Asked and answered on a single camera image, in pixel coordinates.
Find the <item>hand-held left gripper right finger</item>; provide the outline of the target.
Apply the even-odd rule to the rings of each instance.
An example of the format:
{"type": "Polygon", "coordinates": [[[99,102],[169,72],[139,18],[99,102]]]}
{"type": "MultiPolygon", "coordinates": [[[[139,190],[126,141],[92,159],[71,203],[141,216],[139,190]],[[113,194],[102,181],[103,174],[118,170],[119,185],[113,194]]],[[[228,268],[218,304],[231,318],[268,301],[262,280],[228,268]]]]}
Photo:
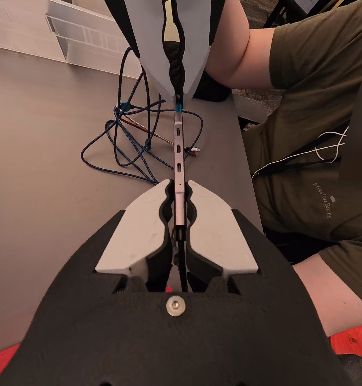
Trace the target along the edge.
{"type": "Polygon", "coordinates": [[[232,208],[218,195],[188,181],[186,264],[195,277],[229,277],[258,271],[232,208]]]}

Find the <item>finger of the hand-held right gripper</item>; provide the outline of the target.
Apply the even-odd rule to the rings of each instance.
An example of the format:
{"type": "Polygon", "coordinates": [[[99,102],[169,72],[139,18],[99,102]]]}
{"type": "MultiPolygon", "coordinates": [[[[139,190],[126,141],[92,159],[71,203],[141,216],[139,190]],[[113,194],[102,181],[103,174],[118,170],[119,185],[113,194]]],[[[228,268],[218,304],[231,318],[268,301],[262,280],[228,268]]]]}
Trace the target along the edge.
{"type": "Polygon", "coordinates": [[[139,61],[166,102],[183,103],[183,33],[176,1],[125,1],[139,61]]]}
{"type": "Polygon", "coordinates": [[[173,20],[180,22],[184,34],[183,103],[189,104],[198,87],[210,52],[211,1],[177,0],[175,4],[173,20]]]}

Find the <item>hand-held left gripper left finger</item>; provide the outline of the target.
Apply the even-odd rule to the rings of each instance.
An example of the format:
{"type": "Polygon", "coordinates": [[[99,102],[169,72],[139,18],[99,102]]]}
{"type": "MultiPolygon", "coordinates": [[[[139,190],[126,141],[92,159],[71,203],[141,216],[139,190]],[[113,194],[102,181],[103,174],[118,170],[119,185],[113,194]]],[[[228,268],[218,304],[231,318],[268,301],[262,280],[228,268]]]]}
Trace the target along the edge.
{"type": "Polygon", "coordinates": [[[163,180],[130,203],[95,267],[97,273],[149,276],[147,257],[165,240],[160,207],[169,183],[163,180]]]}

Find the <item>usb hub with thick cable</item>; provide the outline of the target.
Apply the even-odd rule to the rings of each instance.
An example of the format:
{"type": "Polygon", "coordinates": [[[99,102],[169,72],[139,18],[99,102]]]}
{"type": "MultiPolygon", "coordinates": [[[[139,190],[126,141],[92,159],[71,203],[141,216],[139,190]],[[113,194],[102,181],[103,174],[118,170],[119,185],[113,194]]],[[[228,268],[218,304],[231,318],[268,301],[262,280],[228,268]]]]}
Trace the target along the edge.
{"type": "Polygon", "coordinates": [[[174,113],[174,231],[178,246],[178,269],[182,292],[188,292],[185,259],[186,203],[184,172],[184,136],[182,105],[177,104],[174,113]]]}

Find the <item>clear plastic bin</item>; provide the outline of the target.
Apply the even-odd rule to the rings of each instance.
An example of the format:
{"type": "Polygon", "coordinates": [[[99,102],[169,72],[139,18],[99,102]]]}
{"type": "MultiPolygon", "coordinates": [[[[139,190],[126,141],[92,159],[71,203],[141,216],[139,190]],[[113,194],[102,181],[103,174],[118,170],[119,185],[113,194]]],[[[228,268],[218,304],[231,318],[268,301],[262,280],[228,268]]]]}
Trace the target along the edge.
{"type": "Polygon", "coordinates": [[[0,48],[116,72],[128,46],[103,1],[0,0],[0,48]]]}

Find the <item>person's right forearm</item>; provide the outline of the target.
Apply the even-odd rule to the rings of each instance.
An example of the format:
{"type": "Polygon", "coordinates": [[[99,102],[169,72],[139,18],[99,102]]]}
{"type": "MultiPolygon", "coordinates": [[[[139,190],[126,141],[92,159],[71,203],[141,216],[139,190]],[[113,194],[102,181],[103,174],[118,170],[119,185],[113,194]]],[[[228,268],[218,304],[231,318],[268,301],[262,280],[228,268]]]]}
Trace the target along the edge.
{"type": "Polygon", "coordinates": [[[273,89],[269,58],[274,32],[251,30],[240,1],[227,0],[205,71],[231,89],[273,89]]]}

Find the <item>person's torso in olive shirt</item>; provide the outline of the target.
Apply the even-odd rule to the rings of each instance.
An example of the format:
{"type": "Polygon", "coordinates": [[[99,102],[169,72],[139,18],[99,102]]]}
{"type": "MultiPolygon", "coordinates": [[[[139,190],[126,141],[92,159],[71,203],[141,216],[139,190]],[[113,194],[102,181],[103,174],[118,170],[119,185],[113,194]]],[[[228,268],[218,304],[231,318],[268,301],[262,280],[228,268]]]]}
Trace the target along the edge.
{"type": "MultiPolygon", "coordinates": [[[[243,134],[251,173],[347,127],[362,82],[362,1],[277,27],[270,77],[285,93],[265,123],[243,134]]],[[[333,242],[320,256],[362,300],[362,183],[339,182],[339,160],[293,167],[317,161],[312,152],[256,175],[261,222],[333,242]]]]}

